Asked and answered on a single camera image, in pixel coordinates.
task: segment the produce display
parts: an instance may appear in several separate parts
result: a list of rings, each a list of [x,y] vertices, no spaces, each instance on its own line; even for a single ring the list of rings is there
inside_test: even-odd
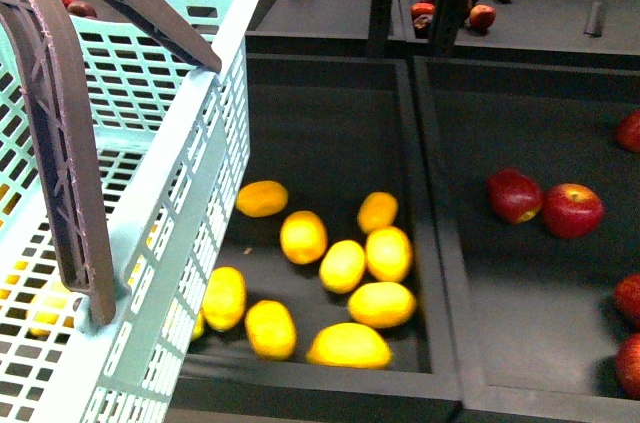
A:
[[[287,201],[283,185],[262,180],[240,189],[236,208],[250,218],[268,218],[284,211]],[[366,195],[353,215],[366,236],[364,246],[351,239],[329,245],[324,222],[310,210],[284,217],[279,234],[283,264],[317,268],[319,284],[327,292],[348,296],[345,307],[353,320],[319,331],[306,349],[308,363],[382,369],[392,361],[392,351],[378,330],[405,324],[418,307],[416,297],[402,284],[412,266],[413,250],[407,234],[393,226],[397,213],[398,200],[390,193]],[[367,273],[376,281],[363,284]],[[288,360],[298,345],[291,312],[263,294],[247,310],[250,296],[239,270],[216,268],[202,304],[203,321],[221,334],[244,319],[246,338],[259,359]],[[192,341],[206,334],[206,329],[196,327]]]
[[[429,27],[432,22],[432,18],[426,18],[423,15],[432,15],[435,11],[435,4],[437,0],[420,0],[414,3],[410,8],[411,21],[413,22],[413,30],[416,38],[426,39],[429,36]],[[510,3],[511,0],[496,0],[501,4]],[[496,19],[497,10],[494,6],[487,4],[478,4],[479,0],[468,0],[465,8],[463,21],[469,21],[469,29],[480,35],[487,34],[487,30],[493,25]],[[425,5],[434,5],[433,10],[427,10],[429,8]]]
[[[631,152],[640,152],[640,110],[629,113],[615,129],[615,139]],[[543,192],[531,177],[504,168],[486,180],[488,202],[494,214],[516,225],[541,214],[550,234],[568,240],[595,231],[605,216],[605,206],[590,188],[562,183]],[[640,273],[616,285],[614,305],[635,330],[640,330]],[[616,377],[628,396],[640,399],[640,333],[626,339],[615,358]]]

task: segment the lemon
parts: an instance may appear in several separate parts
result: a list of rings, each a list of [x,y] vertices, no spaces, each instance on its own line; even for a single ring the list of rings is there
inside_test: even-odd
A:
[[[415,296],[400,283],[367,283],[347,302],[351,318],[371,328],[393,328],[406,323],[418,306]]]
[[[39,305],[37,310],[27,310],[27,319],[37,323],[43,323],[45,325],[55,325],[60,317],[61,310],[63,310],[67,304],[70,304],[75,297],[73,293],[69,291],[60,281],[53,281],[46,283],[42,289],[34,295],[31,299],[32,305]],[[68,316],[63,322],[63,326],[67,328],[73,328],[73,317]],[[47,336],[51,332],[49,330],[43,330],[41,328],[30,328],[29,332],[33,336]]]
[[[360,323],[338,323],[321,330],[307,361],[316,365],[382,369],[393,354],[378,332]]]
[[[243,186],[236,198],[236,208],[253,218],[275,215],[289,201],[287,189],[277,181],[263,180]]]
[[[348,293],[364,276],[364,249],[353,240],[334,243],[320,263],[320,280],[334,293]]]
[[[377,228],[391,226],[398,213],[398,200],[383,191],[367,195],[358,211],[358,226],[367,235]]]
[[[205,290],[202,313],[216,331],[228,331],[240,322],[247,303],[244,276],[235,268],[216,268]]]
[[[193,326],[193,331],[191,332],[191,341],[196,341],[204,335],[206,325],[207,323],[204,320],[204,315],[202,314],[202,311],[199,311],[198,316],[196,316],[196,323]]]
[[[26,268],[27,268],[26,261],[16,261],[15,265],[13,265],[13,269],[18,270],[18,272],[25,270]],[[4,280],[4,282],[7,285],[15,285],[19,280],[20,280],[20,275],[14,272],[7,275],[7,278]],[[0,288],[0,300],[6,300],[7,298],[9,298],[10,294],[11,294],[11,290],[5,290],[4,288]]]
[[[253,305],[244,326],[251,348],[263,360],[286,360],[296,348],[296,326],[279,301],[261,300]]]
[[[379,281],[400,283],[411,268],[409,238],[400,228],[386,226],[369,234],[365,244],[367,268]]]
[[[282,224],[280,246],[292,263],[313,263],[327,249],[327,230],[320,217],[312,211],[296,211]]]

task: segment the black display bin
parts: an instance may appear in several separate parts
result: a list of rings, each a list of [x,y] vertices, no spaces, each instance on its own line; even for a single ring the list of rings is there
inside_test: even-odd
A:
[[[399,0],[407,42],[426,46],[413,32],[409,10],[420,0]],[[486,34],[460,28],[453,56],[638,69],[640,0],[479,0],[496,9]],[[602,36],[585,35],[594,3],[602,3]]]
[[[459,410],[460,394],[405,62],[251,55],[248,82],[251,156],[244,182],[275,179],[290,199],[273,217],[234,213],[216,264],[243,272],[248,305],[282,301],[296,322],[298,346],[290,361],[261,361],[242,324],[209,332],[192,344],[172,406],[314,421],[447,421]],[[399,199],[395,224],[416,252],[406,284],[419,311],[383,332],[394,352],[386,370],[307,364],[315,334],[349,321],[349,295],[324,290],[317,263],[288,262],[280,226],[291,212],[310,209],[324,220],[330,243],[364,243],[355,218],[375,190]]]
[[[260,0],[248,36],[366,40],[371,0]],[[389,39],[404,40],[398,0]]]
[[[421,133],[469,422],[629,423],[613,359],[632,334],[612,304],[640,271],[640,160],[613,131],[640,73],[416,57]],[[515,166],[543,189],[593,189],[599,228],[560,240],[510,226],[486,178]]]

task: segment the light blue plastic basket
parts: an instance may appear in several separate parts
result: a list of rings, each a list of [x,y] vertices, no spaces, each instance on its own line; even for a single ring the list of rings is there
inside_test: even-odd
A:
[[[249,157],[244,33],[258,0],[167,1],[217,28],[207,39],[219,74],[178,62],[131,24],[73,17],[114,269],[132,290],[99,329],[74,312],[75,297],[54,324],[34,321],[43,308],[31,300],[44,300],[58,270],[0,31],[0,421],[160,422],[167,411]],[[215,10],[193,17],[188,7]],[[75,328],[63,325],[73,317]]]

